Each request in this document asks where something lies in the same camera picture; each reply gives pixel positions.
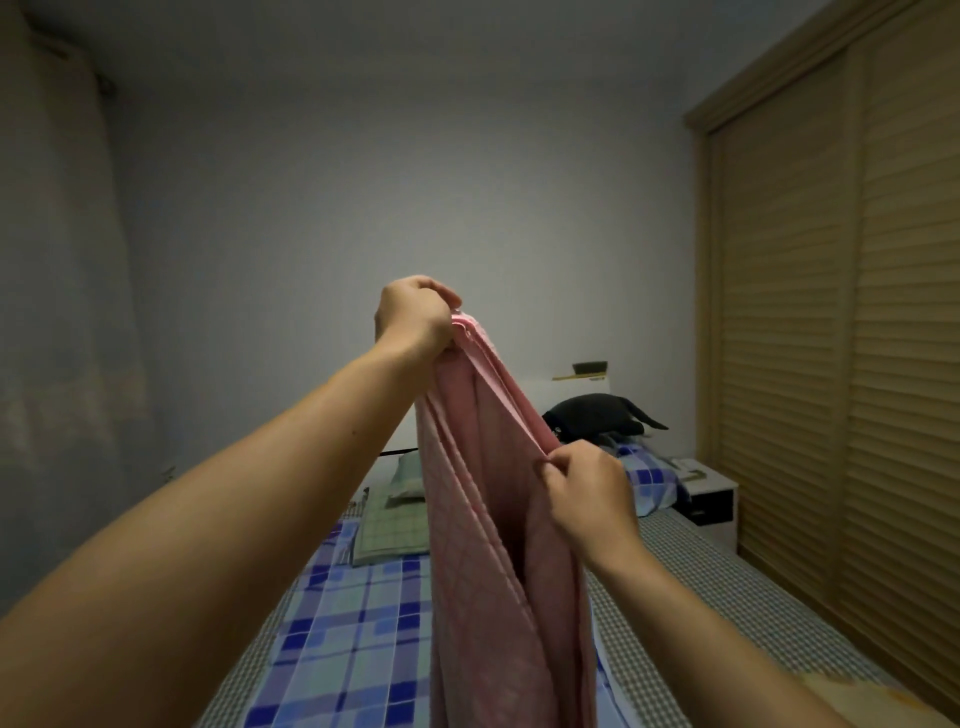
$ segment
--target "bed headboard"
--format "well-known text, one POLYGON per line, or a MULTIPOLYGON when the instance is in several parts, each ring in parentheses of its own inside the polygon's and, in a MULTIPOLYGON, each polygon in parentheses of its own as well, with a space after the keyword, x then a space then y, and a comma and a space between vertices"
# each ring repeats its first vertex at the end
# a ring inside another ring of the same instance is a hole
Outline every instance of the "bed headboard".
MULTIPOLYGON (((569 400, 571 397, 610 393, 610 380, 606 376, 559 380, 528 379, 519 381, 517 384, 520 385, 520 390, 541 414, 550 409, 554 404, 569 400)), ((396 452, 397 450, 413 449, 416 446, 417 417, 414 414, 413 407, 411 407, 383 451, 396 452)), ((398 458, 399 454, 381 455, 378 457, 353 498, 359 499, 364 488, 389 482, 394 476, 398 458)))

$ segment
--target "hand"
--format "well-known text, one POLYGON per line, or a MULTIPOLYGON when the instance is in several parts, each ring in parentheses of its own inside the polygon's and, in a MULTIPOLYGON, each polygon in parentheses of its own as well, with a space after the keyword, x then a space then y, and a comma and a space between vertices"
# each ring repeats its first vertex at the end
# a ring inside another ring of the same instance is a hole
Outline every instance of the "hand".
POLYGON ((634 491, 615 457, 578 440, 551 452, 538 475, 554 522, 591 570, 625 547, 642 547, 634 491))
POLYGON ((427 276, 395 280, 380 294, 373 316, 376 339, 432 360, 450 343, 450 311, 461 303, 451 289, 427 276))

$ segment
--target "black plush toy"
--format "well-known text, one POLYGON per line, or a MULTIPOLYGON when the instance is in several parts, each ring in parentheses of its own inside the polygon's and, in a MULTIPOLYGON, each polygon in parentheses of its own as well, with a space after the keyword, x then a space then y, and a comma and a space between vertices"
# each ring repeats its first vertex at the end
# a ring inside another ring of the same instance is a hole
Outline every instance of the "black plush toy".
POLYGON ((644 427, 668 429, 647 417, 630 400, 602 394, 564 400, 544 414, 543 419, 562 443, 597 442, 605 433, 624 437, 642 435, 646 431, 644 427))

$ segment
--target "green pillow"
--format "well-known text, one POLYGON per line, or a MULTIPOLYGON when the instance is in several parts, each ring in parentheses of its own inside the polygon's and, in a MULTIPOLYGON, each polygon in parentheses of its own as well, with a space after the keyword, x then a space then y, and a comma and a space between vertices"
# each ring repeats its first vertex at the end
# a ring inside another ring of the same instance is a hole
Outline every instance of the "green pillow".
POLYGON ((430 550, 420 453, 402 455, 389 485, 370 488, 353 540, 355 567, 430 550))

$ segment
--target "forearm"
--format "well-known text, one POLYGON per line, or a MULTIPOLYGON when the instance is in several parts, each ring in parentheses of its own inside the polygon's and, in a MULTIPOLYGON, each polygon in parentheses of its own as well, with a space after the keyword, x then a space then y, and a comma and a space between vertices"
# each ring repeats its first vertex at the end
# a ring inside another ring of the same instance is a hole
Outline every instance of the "forearm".
POLYGON ((849 728, 639 542, 594 569, 695 726, 849 728))
POLYGON ((189 725, 429 367, 381 341, 78 549, 0 622, 5 722, 189 725))

